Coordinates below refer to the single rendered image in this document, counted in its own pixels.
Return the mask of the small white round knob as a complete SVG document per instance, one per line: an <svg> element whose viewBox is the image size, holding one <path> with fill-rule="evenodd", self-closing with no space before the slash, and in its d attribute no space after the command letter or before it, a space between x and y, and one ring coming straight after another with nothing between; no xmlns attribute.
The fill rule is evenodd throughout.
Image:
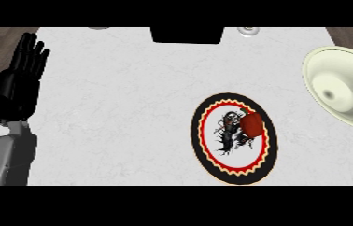
<svg viewBox="0 0 353 226"><path fill-rule="evenodd" d="M260 28L258 27L239 27L237 30L239 30L239 34L243 37L252 37L260 32Z"/></svg>

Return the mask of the black box appliance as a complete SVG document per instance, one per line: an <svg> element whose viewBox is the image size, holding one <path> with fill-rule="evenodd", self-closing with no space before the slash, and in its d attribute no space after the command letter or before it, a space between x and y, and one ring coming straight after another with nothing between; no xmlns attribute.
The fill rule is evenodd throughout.
<svg viewBox="0 0 353 226"><path fill-rule="evenodd" d="M152 27L152 40L156 43L217 44L221 40L221 27Z"/></svg>

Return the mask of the red bell pepper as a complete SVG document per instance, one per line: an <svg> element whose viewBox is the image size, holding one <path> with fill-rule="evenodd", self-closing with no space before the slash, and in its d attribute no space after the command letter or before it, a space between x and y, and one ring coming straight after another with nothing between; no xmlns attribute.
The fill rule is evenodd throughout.
<svg viewBox="0 0 353 226"><path fill-rule="evenodd" d="M257 112L249 112L245 108L240 109L243 116L239 119L239 128L249 138L261 135L261 116Z"/></svg>

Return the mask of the cream bowl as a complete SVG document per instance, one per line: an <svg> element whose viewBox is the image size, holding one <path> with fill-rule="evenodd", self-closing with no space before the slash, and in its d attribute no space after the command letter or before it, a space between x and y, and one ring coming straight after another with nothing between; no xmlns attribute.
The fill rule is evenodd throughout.
<svg viewBox="0 0 353 226"><path fill-rule="evenodd" d="M353 126L353 49L313 49L302 59L301 78L320 107Z"/></svg>

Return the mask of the black red patterned plate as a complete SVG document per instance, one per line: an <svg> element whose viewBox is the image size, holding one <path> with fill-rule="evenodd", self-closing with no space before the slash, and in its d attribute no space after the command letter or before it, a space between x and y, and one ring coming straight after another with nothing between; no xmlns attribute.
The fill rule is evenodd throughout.
<svg viewBox="0 0 353 226"><path fill-rule="evenodd" d="M254 138L239 128L242 108L261 116L261 135ZM267 177L277 159L277 135L265 111L248 97L223 92L200 102L190 138L199 163L218 180L248 185Z"/></svg>

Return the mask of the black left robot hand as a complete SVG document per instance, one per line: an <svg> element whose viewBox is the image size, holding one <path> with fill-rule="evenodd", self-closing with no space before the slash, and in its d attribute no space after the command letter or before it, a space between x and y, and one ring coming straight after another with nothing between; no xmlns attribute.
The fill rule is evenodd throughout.
<svg viewBox="0 0 353 226"><path fill-rule="evenodd" d="M50 50L37 35L23 33L10 60L10 67L0 72L0 125L26 121L38 99L39 79Z"/></svg>

